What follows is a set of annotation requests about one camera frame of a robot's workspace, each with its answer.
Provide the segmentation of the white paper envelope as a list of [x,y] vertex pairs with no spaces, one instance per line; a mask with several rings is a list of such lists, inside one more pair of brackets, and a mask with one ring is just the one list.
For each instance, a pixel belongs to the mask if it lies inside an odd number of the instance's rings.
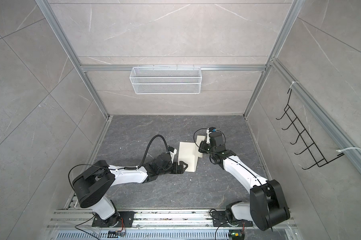
[[199,152],[199,148],[195,143],[179,143],[178,161],[188,165],[186,172],[195,172],[198,160],[202,157],[203,154]]

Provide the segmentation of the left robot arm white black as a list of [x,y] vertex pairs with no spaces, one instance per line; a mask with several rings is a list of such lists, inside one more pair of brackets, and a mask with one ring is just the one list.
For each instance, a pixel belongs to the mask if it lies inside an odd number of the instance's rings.
[[143,184],[156,180],[161,175],[183,174],[188,164],[174,162],[175,151],[160,154],[140,167],[117,167],[106,161],[98,161],[77,176],[71,186],[82,209],[90,209],[106,221],[117,215],[115,205],[105,194],[113,186]]

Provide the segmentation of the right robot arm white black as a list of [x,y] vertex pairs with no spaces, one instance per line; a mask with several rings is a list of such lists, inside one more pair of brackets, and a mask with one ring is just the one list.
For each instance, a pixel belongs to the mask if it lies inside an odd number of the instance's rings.
[[199,152],[208,154],[212,164],[230,173],[250,194],[249,204],[238,201],[227,205],[226,222],[248,221],[265,231],[289,220],[291,214],[281,184],[260,176],[228,150],[221,131],[208,128],[206,135],[206,139],[198,144]]

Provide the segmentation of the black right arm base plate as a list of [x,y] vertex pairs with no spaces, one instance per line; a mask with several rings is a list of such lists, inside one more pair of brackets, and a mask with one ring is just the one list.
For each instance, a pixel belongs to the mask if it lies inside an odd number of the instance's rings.
[[228,210],[217,211],[215,209],[209,210],[209,215],[213,220],[214,227],[253,227],[252,221],[237,220],[233,214]]

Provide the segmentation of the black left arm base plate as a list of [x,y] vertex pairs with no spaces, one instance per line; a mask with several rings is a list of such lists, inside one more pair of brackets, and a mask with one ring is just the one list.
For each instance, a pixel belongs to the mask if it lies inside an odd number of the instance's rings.
[[131,228],[135,212],[122,211],[112,215],[107,220],[102,220],[98,214],[95,214],[92,222],[92,227],[99,228],[121,228],[122,225],[126,228]]

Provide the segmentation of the aluminium frame back rail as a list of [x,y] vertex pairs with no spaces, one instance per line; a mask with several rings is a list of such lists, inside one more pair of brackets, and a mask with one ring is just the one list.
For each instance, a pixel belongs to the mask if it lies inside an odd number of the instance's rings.
[[89,71],[131,71],[132,68],[199,68],[202,71],[264,71],[266,69],[265,65],[258,64],[245,64],[245,65],[81,65],[80,69],[84,72]]

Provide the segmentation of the aluminium frame rail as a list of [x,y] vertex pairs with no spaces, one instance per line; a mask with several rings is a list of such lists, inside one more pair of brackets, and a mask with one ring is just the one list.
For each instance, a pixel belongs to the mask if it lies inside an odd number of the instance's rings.
[[301,103],[308,109],[312,116],[317,120],[325,132],[330,136],[334,143],[339,147],[338,156],[347,156],[349,161],[361,174],[361,148],[341,129],[336,121],[330,117],[325,109],[309,94],[309,92],[296,80],[296,78],[286,69],[286,67],[277,58],[271,62],[273,69],[288,83],[287,94],[295,94]]
[[264,71],[266,69],[265,65],[258,64],[245,64],[245,65],[81,65],[80,69],[84,72],[89,71],[131,71],[132,68],[199,68],[202,71]]

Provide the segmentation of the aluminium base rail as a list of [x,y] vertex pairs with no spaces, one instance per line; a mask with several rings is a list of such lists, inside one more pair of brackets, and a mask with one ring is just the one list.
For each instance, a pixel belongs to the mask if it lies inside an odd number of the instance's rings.
[[85,230],[100,232],[101,230],[258,230],[256,225],[244,227],[242,222],[222,225],[211,217],[208,209],[196,210],[132,210],[133,217],[123,220],[124,227],[93,227],[94,215],[89,210],[69,209],[56,210],[50,215],[47,231],[53,230]]

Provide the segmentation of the aluminium frame right rail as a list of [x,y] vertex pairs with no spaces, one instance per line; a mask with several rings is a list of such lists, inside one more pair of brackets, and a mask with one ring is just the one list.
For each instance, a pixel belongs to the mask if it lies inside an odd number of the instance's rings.
[[271,62],[273,69],[288,83],[287,94],[295,94],[301,103],[308,109],[312,116],[317,120],[325,132],[330,136],[334,143],[339,147],[338,156],[347,156],[349,161],[361,174],[361,148],[341,129],[336,121],[330,117],[325,109],[309,94],[309,92],[296,80],[296,78],[286,69],[286,67],[277,58]]

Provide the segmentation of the aluminium frame right post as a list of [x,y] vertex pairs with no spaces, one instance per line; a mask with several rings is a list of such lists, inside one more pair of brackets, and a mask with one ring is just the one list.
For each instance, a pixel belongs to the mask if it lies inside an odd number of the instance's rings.
[[244,111],[243,117],[247,121],[250,113],[255,105],[255,102],[262,90],[263,85],[265,84],[265,81],[270,73],[270,70],[272,68],[272,61],[276,59],[284,45],[284,42],[286,41],[286,38],[288,34],[290,33],[292,26],[294,22],[296,21],[303,5],[305,3],[305,0],[294,0],[292,2],[291,8],[286,16],[286,19],[284,21],[284,24],[282,25],[281,31],[275,41],[275,44],[271,50],[271,53],[266,61],[264,70],[262,71],[257,84],[255,86],[255,89],[253,90],[253,93],[250,97],[250,100],[247,104],[247,107]]

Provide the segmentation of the aluminium frame post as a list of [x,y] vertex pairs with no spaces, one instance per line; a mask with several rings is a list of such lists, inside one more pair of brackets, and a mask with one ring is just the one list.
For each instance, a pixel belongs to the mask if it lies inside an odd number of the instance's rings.
[[275,44],[271,50],[271,53],[266,61],[264,70],[262,71],[257,84],[255,86],[255,89],[253,90],[253,93],[250,97],[250,100],[247,104],[247,107],[244,111],[243,117],[247,121],[250,113],[255,105],[255,102],[262,90],[263,85],[265,84],[265,81],[270,73],[270,70],[272,68],[272,61],[276,59],[284,45],[284,42],[286,41],[286,38],[288,34],[290,33],[292,26],[294,22],[296,21],[303,5],[305,3],[305,0],[294,0],[292,2],[291,8],[286,16],[286,19],[284,21],[284,24],[282,25],[281,31],[275,41]]
[[73,64],[74,69],[77,71],[79,77],[81,78],[81,80],[85,84],[87,90],[91,94],[95,104],[99,108],[100,112],[103,114],[104,118],[107,120],[109,118],[109,114],[108,114],[102,100],[100,99],[95,87],[92,85],[89,77],[87,76],[85,71],[83,71],[81,69],[79,58],[78,58],[76,52],[74,51],[72,45],[70,44],[66,34],[64,33],[60,23],[58,22],[49,2],[45,1],[45,0],[36,0],[35,2],[37,3],[39,9],[41,10],[41,12],[44,15],[45,19],[47,20],[48,24],[50,25],[53,33],[57,37],[63,50],[67,54],[69,60]]

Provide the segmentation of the aluminium frame left post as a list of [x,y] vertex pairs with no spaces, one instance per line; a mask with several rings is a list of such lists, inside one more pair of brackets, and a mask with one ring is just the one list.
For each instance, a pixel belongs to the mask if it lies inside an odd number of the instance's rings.
[[74,51],[72,45],[70,44],[66,34],[64,33],[60,23],[58,22],[49,2],[45,1],[45,0],[36,0],[35,2],[37,3],[39,9],[41,10],[41,12],[44,15],[45,19],[47,20],[48,24],[50,25],[53,33],[57,37],[63,50],[67,54],[69,60],[73,64],[74,69],[77,71],[79,77],[81,78],[81,80],[85,84],[87,90],[91,94],[95,104],[99,108],[100,112],[103,114],[104,118],[107,120],[109,118],[109,114],[108,114],[102,100],[100,99],[95,87],[92,85],[89,77],[87,76],[85,71],[83,71],[81,69],[79,58],[78,58],[76,52]]

